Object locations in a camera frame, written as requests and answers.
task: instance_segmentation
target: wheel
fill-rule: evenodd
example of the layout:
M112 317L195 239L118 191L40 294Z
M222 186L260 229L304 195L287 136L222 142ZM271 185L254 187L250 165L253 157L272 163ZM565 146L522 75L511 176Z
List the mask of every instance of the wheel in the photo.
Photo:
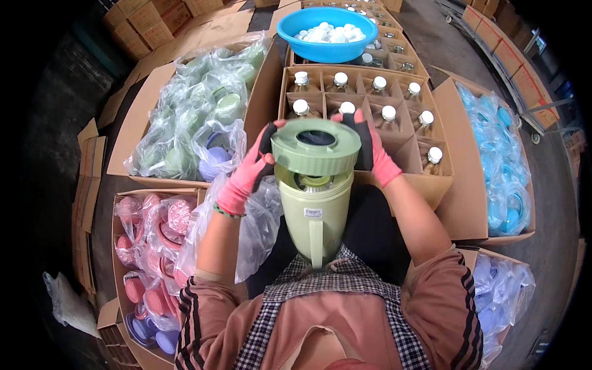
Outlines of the wheel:
M538 133L530 135L530 139L532 140L532 143L535 145L540 143L540 135Z

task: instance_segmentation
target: blue plastic basin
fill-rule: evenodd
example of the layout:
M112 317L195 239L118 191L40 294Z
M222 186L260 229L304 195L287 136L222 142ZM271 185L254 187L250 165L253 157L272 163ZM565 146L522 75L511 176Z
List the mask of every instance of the blue plastic basin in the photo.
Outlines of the blue plastic basin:
M343 27L346 23L353 24L362 30L366 38L343 44L309 43L294 38L301 30L308 30L321 22L328 22L334 27ZM356 59L364 53L366 45L374 41L378 35L378 28L369 18L333 7L307 8L288 14L279 21L277 30L278 35L288 42L295 54L318 63L343 63Z

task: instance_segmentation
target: bracelet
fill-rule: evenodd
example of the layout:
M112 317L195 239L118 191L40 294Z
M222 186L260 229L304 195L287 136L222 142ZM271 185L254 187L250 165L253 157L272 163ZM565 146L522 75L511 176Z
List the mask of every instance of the bracelet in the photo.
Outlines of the bracelet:
M226 217L230 217L230 218L241 218L246 216L246 214L230 214L226 211L224 211L222 208L220 208L220 206L218 205L217 202L214 203L214 206L212 207L214 209L214 211L223 214Z

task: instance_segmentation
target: metal rack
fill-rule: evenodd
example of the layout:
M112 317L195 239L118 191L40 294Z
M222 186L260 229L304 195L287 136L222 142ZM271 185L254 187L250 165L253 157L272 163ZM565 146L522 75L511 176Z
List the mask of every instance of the metal rack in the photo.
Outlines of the metal rack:
M563 99L563 100L555 101L555 102L552 102L549 104L541 105L540 107L536 107L536 108L532 108L532 109L526 108L526 105L522 101L520 94L516 90L516 87L511 82L511 77L507 75L506 71L504 70L504 67L502 67L500 62L493 55L493 52L489 50L489 48L483 43L483 41L475 33L475 31L473 31L473 29L471 29L465 23L465 21L463 21L461 19L462 14L460 14L457 10L447 6L446 4L443 4L437 0L435 0L435 2L438 5L440 5L442 8L444 8L446 13L448 14L446 16L446 22L449 24L452 24L453 21L456 22L459 26L461 26L466 31L466 33L469 36L471 36L471 38L475 41L475 43L477 45L479 45L481 50L483 50L483 53L487 56L487 58L489 59L489 61L493 65L493 67L496 69L497 73L500 75L502 82L505 84L506 88L510 92L510 96L512 97L512 99L514 100L514 103L516 104L517 113L518 113L518 116L520 117L520 122L519 122L518 128L522 127L522 121L526 121L532 128L535 129L536 132L530 136L530 139L532 140L532 142L534 144L540 143L540 138L542 136L544 136L545 134L553 133L553 132L562 132L565 130L572 130L572 128L566 127L566 128L561 128L559 130L547 131L546 128L544 126L542 126L539 123L539 121L532 114L534 112L537 112L540 110L544 110L547 108L552 108L552 107L557 107L559 105L567 104L567 103L573 101L573 99L571 99L571 98L570 99Z

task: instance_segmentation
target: barcode label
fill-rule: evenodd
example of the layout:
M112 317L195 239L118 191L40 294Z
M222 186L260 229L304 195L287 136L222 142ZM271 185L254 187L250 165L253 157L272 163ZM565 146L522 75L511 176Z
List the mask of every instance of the barcode label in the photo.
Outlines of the barcode label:
M315 210L314 208L305 208L304 217L308 218L321 218L323 216L323 210Z

